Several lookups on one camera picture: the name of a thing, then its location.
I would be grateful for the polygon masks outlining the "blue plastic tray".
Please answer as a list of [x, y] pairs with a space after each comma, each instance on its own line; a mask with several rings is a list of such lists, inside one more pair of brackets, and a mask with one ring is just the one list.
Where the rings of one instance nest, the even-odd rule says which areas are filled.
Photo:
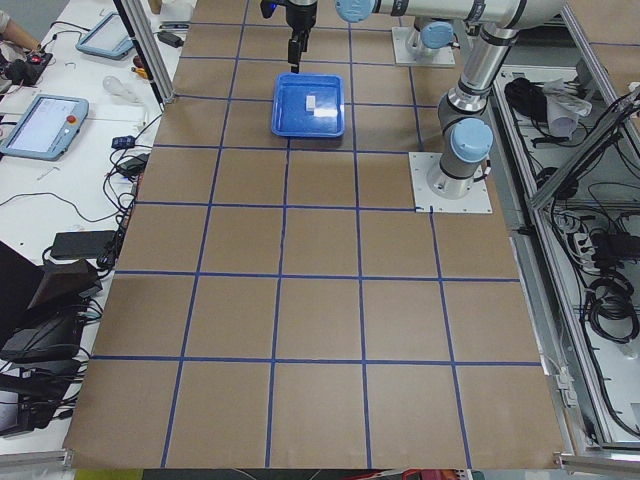
[[271, 131], [281, 137], [341, 137], [345, 131], [342, 77], [279, 74], [274, 85]]

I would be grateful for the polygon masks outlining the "black power adapter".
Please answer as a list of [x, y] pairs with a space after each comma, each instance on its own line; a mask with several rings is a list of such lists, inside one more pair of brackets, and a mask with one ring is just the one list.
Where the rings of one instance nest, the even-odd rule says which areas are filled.
[[171, 32], [160, 31], [157, 33], [157, 38], [161, 43], [173, 48], [180, 48], [184, 45], [184, 40]]

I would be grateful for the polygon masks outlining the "yellow screwdriver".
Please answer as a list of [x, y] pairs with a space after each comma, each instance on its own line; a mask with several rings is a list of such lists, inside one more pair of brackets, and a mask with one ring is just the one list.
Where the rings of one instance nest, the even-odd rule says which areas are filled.
[[144, 68], [132, 67], [131, 71], [142, 79], [149, 79], [148, 73]]

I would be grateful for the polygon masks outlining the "teach pendant far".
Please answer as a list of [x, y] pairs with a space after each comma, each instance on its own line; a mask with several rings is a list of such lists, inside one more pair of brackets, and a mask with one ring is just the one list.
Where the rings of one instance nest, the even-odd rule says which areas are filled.
[[81, 53], [111, 60], [126, 57], [133, 48], [133, 42], [117, 12], [104, 16], [76, 43], [76, 49]]

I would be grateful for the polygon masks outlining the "teach pendant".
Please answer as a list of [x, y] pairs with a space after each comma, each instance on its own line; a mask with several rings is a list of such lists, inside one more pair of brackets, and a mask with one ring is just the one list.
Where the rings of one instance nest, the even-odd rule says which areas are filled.
[[133, 48], [133, 42], [117, 12], [104, 16], [76, 43], [76, 49], [81, 53], [111, 60], [126, 57]]
[[79, 133], [88, 111], [86, 99], [39, 94], [1, 143], [1, 154], [56, 161]]

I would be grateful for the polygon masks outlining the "small blue device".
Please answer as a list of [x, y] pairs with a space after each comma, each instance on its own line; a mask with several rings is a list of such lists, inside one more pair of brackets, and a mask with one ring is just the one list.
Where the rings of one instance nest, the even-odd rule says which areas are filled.
[[136, 138], [131, 135], [114, 137], [111, 141], [111, 148], [113, 150], [127, 150], [133, 148], [135, 145]]

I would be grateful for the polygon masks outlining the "brown paper table mat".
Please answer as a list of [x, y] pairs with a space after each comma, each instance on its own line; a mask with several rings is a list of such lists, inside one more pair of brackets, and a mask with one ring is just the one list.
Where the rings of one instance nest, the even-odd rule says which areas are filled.
[[548, 468], [563, 449], [502, 213], [414, 209], [458, 67], [328, 1], [344, 134], [270, 128], [289, 37], [200, 1], [65, 444], [79, 468]]

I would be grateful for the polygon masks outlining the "teach pendant near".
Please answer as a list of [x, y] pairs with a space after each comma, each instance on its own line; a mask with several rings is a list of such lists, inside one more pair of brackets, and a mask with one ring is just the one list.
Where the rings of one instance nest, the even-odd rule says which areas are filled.
[[1, 154], [56, 161], [79, 133], [88, 111], [86, 99], [39, 94], [1, 143]]

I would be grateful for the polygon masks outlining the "aluminium frame post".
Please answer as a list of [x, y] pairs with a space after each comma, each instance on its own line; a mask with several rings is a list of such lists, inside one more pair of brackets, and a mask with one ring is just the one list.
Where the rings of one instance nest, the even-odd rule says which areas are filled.
[[162, 105], [172, 103], [173, 84], [142, 3], [137, 0], [114, 0], [113, 3], [147, 72], [156, 100]]

